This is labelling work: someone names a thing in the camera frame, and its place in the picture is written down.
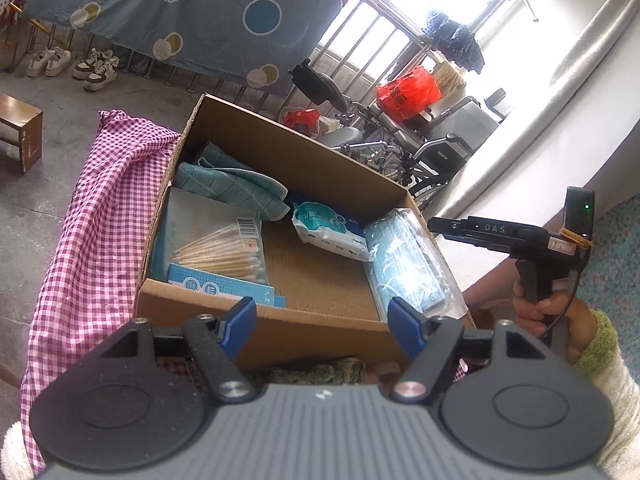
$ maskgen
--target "plastic bag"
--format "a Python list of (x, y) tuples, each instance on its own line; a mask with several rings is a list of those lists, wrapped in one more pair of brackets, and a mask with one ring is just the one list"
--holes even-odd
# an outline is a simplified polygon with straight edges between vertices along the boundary
[(166, 211), (164, 270), (173, 263), (267, 285), (261, 228), (254, 211), (172, 187)]
[(312, 139), (316, 139), (320, 134), (318, 121), (320, 120), (320, 112), (313, 108), (309, 110), (293, 110), (284, 114), (282, 124), (287, 128), (306, 135)]
[(399, 296), (425, 316), (466, 314), (466, 304), (436, 243), (411, 209), (393, 209), (364, 229), (371, 263), (365, 263), (381, 320)]
[(399, 123), (419, 114), (441, 97), (436, 80), (423, 66), (417, 66), (376, 91), (382, 111)]

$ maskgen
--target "polka dot bedsheet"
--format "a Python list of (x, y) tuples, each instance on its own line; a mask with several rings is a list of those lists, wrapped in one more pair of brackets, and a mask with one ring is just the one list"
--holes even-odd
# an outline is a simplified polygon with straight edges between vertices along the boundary
[(173, 66), (285, 96), (348, 0), (28, 0), (35, 18)]

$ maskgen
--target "round black pad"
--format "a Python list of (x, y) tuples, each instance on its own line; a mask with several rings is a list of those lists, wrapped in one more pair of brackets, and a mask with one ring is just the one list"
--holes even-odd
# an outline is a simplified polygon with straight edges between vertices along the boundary
[(476, 456), (537, 472), (590, 462), (613, 423), (607, 397), (555, 359), (503, 358), (453, 384), (440, 416)]
[(540, 430), (562, 422), (569, 410), (569, 403), (563, 395), (548, 388), (511, 386), (494, 397), (494, 409), (515, 426)]
[(137, 422), (148, 412), (151, 397), (128, 384), (103, 384), (82, 394), (76, 415), (96, 428), (121, 428)]
[(178, 451), (204, 416), (196, 387), (152, 358), (99, 358), (51, 383), (33, 403), (30, 427), (46, 462), (113, 472)]

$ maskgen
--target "teal towel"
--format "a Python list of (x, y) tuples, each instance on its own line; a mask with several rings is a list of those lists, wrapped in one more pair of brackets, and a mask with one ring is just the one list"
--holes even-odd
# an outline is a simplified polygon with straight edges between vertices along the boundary
[(280, 220), (289, 211), (283, 202), (286, 187), (238, 162), (212, 142), (202, 149), (194, 164), (183, 162), (178, 166), (174, 186), (255, 211), (262, 220)]

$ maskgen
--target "green sleeve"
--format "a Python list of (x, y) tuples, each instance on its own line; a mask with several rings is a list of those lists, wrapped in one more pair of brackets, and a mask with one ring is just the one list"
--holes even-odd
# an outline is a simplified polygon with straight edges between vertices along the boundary
[(591, 310), (596, 318), (598, 331), (591, 344), (587, 346), (575, 368), (585, 377), (593, 380), (600, 375), (616, 355), (618, 334), (609, 317), (599, 310)]

